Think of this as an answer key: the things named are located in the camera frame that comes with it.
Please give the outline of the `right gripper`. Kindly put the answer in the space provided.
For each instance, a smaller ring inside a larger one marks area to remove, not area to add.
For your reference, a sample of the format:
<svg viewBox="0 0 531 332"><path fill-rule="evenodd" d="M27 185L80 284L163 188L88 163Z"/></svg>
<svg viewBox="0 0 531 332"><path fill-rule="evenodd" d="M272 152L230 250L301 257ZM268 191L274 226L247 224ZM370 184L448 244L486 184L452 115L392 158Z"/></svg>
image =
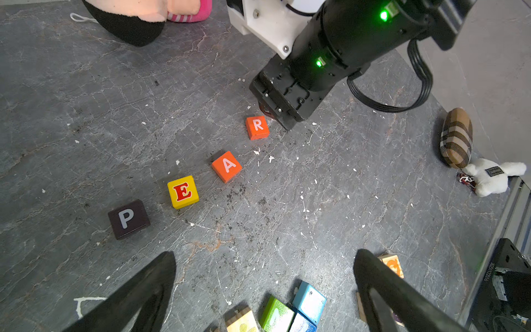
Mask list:
<svg viewBox="0 0 531 332"><path fill-rule="evenodd" d="M250 83L250 91L257 98L259 108L291 130L314 113L328 91L310 91L291 75L288 62L275 55Z"/></svg>

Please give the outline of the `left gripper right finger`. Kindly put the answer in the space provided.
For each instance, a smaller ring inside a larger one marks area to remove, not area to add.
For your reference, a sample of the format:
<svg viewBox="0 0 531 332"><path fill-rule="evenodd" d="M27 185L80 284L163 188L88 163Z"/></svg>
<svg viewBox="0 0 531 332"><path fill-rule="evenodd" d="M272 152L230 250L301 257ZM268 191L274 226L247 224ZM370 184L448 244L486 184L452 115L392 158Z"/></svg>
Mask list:
<svg viewBox="0 0 531 332"><path fill-rule="evenodd" d="M464 331L373 253L359 249L353 272L370 331L396 331L392 313L408 331Z"/></svg>

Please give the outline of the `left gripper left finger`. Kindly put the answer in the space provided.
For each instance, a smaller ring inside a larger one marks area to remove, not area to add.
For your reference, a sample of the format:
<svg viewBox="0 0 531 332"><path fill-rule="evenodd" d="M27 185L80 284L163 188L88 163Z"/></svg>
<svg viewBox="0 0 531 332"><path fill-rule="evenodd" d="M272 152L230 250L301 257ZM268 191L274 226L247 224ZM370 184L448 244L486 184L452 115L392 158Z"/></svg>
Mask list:
<svg viewBox="0 0 531 332"><path fill-rule="evenodd" d="M166 251L67 331L160 331L176 277L174 253Z"/></svg>

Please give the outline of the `orange R block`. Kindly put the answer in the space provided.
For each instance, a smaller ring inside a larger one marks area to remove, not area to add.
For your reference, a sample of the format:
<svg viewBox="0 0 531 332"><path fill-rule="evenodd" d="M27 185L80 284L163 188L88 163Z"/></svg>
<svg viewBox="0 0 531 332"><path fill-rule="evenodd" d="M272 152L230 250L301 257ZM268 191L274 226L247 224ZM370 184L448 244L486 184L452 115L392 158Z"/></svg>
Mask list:
<svg viewBox="0 0 531 332"><path fill-rule="evenodd" d="M258 140L269 137L270 131L264 116L249 117L246 119L246 128L250 140Z"/></svg>

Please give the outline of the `dark brown P block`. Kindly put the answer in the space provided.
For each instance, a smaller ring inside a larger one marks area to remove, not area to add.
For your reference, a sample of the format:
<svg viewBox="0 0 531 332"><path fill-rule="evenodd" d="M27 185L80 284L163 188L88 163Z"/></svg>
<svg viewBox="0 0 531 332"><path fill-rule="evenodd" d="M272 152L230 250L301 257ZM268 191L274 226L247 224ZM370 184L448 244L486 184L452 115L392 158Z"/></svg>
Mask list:
<svg viewBox="0 0 531 332"><path fill-rule="evenodd" d="M151 225L144 203L140 199L110 211L108 217L117 240Z"/></svg>

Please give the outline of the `orange A block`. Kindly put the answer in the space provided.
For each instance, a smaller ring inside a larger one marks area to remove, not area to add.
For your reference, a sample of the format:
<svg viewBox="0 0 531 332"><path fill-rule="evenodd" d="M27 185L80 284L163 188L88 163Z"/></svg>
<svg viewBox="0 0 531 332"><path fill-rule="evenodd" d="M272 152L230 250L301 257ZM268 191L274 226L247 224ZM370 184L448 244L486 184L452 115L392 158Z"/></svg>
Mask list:
<svg viewBox="0 0 531 332"><path fill-rule="evenodd" d="M224 183L228 183L242 171L242 166L231 152L225 152L218 157L212 163L212 168Z"/></svg>

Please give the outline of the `yellow E block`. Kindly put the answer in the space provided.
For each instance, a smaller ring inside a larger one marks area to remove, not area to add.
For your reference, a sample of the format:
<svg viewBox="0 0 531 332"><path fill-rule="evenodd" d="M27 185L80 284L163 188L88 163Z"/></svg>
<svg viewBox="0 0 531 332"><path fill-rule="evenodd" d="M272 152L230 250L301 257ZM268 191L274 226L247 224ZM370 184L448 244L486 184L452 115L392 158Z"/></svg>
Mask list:
<svg viewBox="0 0 531 332"><path fill-rule="evenodd" d="M167 188L169 190L171 204L176 210L199 201L199 193L193 176L170 181L167 184Z"/></svg>

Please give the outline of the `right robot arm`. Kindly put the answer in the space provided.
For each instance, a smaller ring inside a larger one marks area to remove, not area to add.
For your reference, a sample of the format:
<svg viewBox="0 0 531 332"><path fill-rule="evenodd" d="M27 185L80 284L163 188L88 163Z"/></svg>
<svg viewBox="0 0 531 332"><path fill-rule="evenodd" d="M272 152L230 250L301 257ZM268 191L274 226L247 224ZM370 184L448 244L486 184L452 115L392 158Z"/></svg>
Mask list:
<svg viewBox="0 0 531 332"><path fill-rule="evenodd" d="M423 105L433 75L418 49L431 37L453 47L474 1L325 1L295 38L286 59L276 55L251 82L261 111L290 130L307 120L342 79L363 105L402 113ZM406 107L376 102L355 85L371 63L407 43L407 54L422 83L417 100Z"/></svg>

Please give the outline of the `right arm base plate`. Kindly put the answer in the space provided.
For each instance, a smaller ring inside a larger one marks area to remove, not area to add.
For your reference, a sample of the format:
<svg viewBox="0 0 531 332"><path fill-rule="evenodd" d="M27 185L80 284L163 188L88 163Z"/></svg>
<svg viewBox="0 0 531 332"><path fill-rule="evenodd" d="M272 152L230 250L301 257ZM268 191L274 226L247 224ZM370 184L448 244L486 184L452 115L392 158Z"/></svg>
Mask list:
<svg viewBox="0 0 531 332"><path fill-rule="evenodd" d="M509 239L494 249L470 321L477 331L530 330L530 263Z"/></svg>

